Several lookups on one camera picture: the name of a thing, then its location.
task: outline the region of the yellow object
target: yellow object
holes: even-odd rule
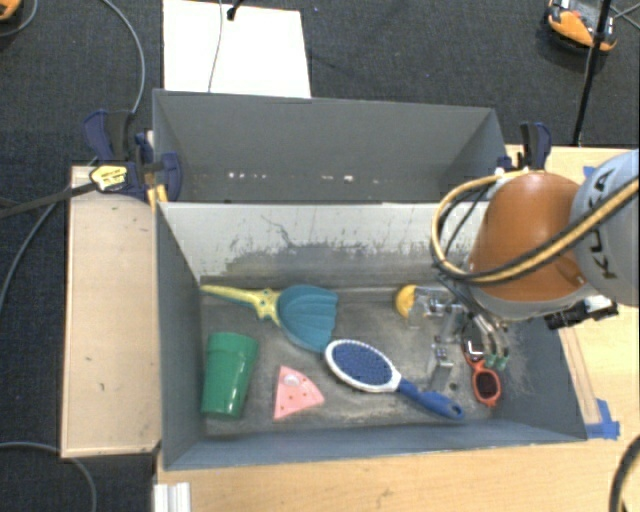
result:
[[[156,189],[150,188],[147,190],[147,201],[149,201],[149,206],[151,207],[151,212],[156,212]]]
[[[0,0],[0,7],[4,7],[4,11],[0,12],[0,21],[8,20],[18,10],[22,0]]]
[[[400,316],[409,318],[409,311],[413,308],[413,304],[416,301],[416,285],[408,284],[403,286],[396,294],[396,311],[400,313]]]
[[[164,185],[158,185],[156,187],[156,193],[158,195],[158,201],[161,203],[168,203],[169,196],[167,196],[167,188]]]
[[[91,181],[102,192],[120,190],[127,185],[127,173],[127,168],[123,165],[101,165],[91,172]]]
[[[270,318],[278,327],[280,327],[277,303],[281,292],[274,292],[271,288],[265,288],[264,290],[242,290],[240,288],[232,288],[230,286],[217,286],[211,284],[202,285],[200,290],[205,293],[224,297],[225,299],[249,304],[256,309],[258,318]]]

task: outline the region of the bin floor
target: bin floor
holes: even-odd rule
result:
[[[351,338],[369,343],[384,352],[404,377],[426,390],[431,378],[429,369],[433,367],[429,365],[431,345],[439,321],[430,320],[419,328],[410,328],[393,307],[396,288],[333,288],[333,291],[339,296],[333,339]],[[203,350],[208,336],[214,332],[238,332],[260,343],[242,417],[207,418],[208,436],[443,421],[398,393],[365,393],[349,387],[331,373],[323,355],[297,347],[273,322],[259,320],[251,308],[203,296],[201,318]],[[445,389],[437,391],[457,400],[467,419],[488,418],[489,409],[473,396],[470,369],[459,346],[452,344],[448,348],[449,359],[455,366]],[[306,374],[324,395],[324,404],[274,421],[276,384],[282,365]]]

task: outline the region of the orange device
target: orange device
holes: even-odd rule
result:
[[[594,46],[594,34],[600,15],[597,0],[549,0],[544,21],[551,27],[563,46],[589,49]],[[616,45],[613,33],[613,17],[607,18],[604,39],[600,51],[607,53]]]
[[[0,0],[0,21],[6,21],[15,14],[22,0]]]
[[[569,223],[578,192],[571,180],[550,173],[530,173],[506,183],[493,197],[469,255],[469,270],[502,265],[553,237]],[[516,302],[549,301],[586,283],[571,251],[528,276],[485,292]]]

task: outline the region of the blue clamp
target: blue clamp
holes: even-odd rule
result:
[[[551,154],[551,132],[543,123],[520,124],[524,155],[518,155],[519,169],[544,169],[547,157]]]
[[[82,131],[87,145],[95,152],[100,164],[117,163],[127,169],[127,184],[117,193],[140,201],[147,201],[147,191],[154,184],[167,188],[169,201],[177,201],[182,186],[182,169],[176,152],[164,153],[160,162],[153,163],[151,144],[140,133],[135,136],[136,149],[131,159],[127,145],[127,128],[131,121],[128,111],[107,112],[97,110],[83,122]],[[152,183],[145,177],[153,176]]]
[[[611,419],[611,413],[606,401],[596,398],[596,403],[598,404],[602,421],[585,425],[587,437],[589,439],[611,439],[615,441],[620,437],[620,422]]]
[[[584,174],[585,178],[591,176],[595,172],[595,170],[596,168],[590,165],[585,165],[584,167],[582,167],[582,173]]]
[[[513,160],[511,160],[511,157],[509,155],[503,155],[498,158],[496,167],[501,167],[505,171],[513,171],[515,169],[515,167],[513,166]]]

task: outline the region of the black stand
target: black stand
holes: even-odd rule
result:
[[[236,11],[238,10],[238,7],[240,7],[240,4],[242,2],[244,2],[244,0],[235,0],[235,2],[233,2],[233,5],[227,11],[227,19],[229,21],[233,21],[234,20],[234,18],[236,17]]]
[[[587,57],[587,74],[585,76],[584,89],[582,90],[582,100],[580,101],[580,110],[578,110],[578,119],[576,120],[576,126],[573,131],[574,146],[580,145],[582,123],[584,122],[584,114],[587,110],[587,103],[589,102],[589,93],[591,92],[593,75],[595,74],[596,64],[598,63],[598,57],[600,56],[600,43],[604,40],[604,31],[607,27],[607,18],[609,17],[610,7],[611,0],[602,0],[598,26],[596,28],[596,33],[593,35],[593,49],[589,52],[589,56]]]

